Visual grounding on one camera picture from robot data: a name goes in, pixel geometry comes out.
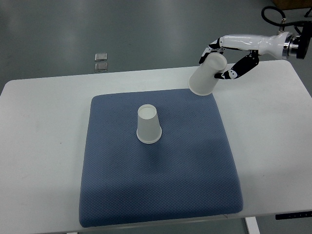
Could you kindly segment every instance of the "robotic hand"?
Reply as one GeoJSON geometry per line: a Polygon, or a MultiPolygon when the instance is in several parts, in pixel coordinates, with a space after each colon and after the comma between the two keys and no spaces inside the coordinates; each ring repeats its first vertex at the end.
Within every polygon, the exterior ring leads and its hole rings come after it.
{"type": "Polygon", "coordinates": [[[312,37],[312,21],[285,23],[285,14],[278,8],[271,6],[263,8],[261,15],[265,21],[280,27],[277,36],[266,37],[244,34],[223,36],[208,45],[200,58],[199,64],[202,64],[210,53],[223,54],[225,49],[250,51],[249,55],[243,57],[230,70],[217,73],[214,76],[218,79],[236,79],[259,64],[259,55],[270,54],[276,59],[287,59],[288,56],[304,59],[312,37]],[[267,19],[264,15],[266,9],[277,10],[283,17],[282,22],[279,24],[267,19]],[[284,27],[290,25],[295,26],[298,35],[284,32],[284,27]]]}

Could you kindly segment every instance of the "paper cup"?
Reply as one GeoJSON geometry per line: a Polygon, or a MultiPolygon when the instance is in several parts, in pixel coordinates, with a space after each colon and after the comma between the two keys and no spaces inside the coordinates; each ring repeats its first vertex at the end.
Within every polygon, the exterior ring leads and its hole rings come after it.
{"type": "Polygon", "coordinates": [[[152,144],[160,139],[161,133],[156,108],[150,104],[140,106],[137,111],[137,138],[145,144],[152,144]]]}
{"type": "Polygon", "coordinates": [[[210,94],[219,80],[215,78],[215,74],[224,70],[227,64],[228,62],[223,55],[219,53],[209,54],[189,78],[190,90],[200,96],[210,94]]]}

